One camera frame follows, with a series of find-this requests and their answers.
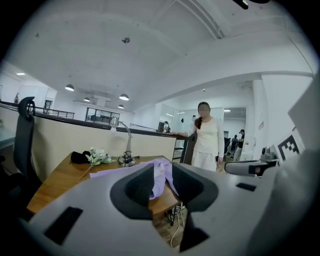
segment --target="wooden desk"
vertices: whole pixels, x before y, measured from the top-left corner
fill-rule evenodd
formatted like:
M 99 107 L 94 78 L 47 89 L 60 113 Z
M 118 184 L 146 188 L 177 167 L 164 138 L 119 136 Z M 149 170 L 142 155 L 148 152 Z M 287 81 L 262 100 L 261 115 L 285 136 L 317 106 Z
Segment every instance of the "wooden desk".
M 27 209 L 31 213 L 36 214 L 46 205 L 50 204 L 53 200 L 61 196 L 78 183 L 90 179 L 89 173 L 121 168 L 121 165 L 119 165 L 117 162 L 96 165 L 91 168 L 91 170 L 82 179 L 80 179 L 80 177 L 89 168 L 89 164 L 70 163 L 70 157 L 71 153 L 53 170 L 49 177 L 40 186 L 38 191 L 34 194 L 27 206 Z M 156 158 L 164 157 L 161 155 L 141 156 L 136 160 L 136 164 L 151 161 Z M 163 194 L 149 201 L 149 209 L 152 211 L 153 215 L 158 215 L 177 206 L 178 204 L 180 204 L 180 201 L 166 183 Z

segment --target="white shirt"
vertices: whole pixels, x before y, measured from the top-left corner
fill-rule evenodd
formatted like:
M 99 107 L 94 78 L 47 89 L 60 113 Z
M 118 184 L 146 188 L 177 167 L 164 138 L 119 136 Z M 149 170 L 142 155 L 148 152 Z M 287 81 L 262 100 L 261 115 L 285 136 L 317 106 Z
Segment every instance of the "white shirt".
M 195 131 L 198 138 L 194 151 L 213 154 L 213 156 L 217 156 L 219 153 L 219 157 L 224 157 L 225 139 L 220 119 L 212 118 L 209 122 L 202 122 L 200 129 L 196 128 L 194 123 L 191 124 L 187 131 L 188 136 L 191 136 Z

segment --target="black chair backrest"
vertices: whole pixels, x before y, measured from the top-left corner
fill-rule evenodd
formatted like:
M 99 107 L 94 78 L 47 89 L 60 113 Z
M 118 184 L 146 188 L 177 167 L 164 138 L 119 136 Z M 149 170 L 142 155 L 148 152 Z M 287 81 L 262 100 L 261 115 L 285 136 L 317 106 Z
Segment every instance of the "black chair backrest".
M 229 144 L 230 144 L 230 138 L 224 138 L 224 153 L 227 153 Z
M 25 97 L 19 103 L 19 117 L 15 132 L 13 160 L 15 166 L 26 177 L 29 183 L 35 189 L 38 189 L 42 183 L 33 168 L 31 158 L 35 119 L 33 115 L 30 114 L 30 110 L 32 109 L 33 114 L 35 113 L 34 98 L 35 97 Z

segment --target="woman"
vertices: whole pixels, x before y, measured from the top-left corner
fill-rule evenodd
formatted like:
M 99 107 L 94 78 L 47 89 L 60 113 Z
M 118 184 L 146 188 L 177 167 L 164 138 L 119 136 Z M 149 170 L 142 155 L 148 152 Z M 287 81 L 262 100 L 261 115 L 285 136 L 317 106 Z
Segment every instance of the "woman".
M 194 121 L 188 132 L 171 134 L 189 137 L 196 131 L 197 140 L 193 149 L 192 166 L 215 172 L 216 156 L 218 163 L 222 163 L 224 159 L 225 139 L 222 122 L 210 116 L 210 106 L 207 102 L 199 103 L 198 113 L 200 117 Z

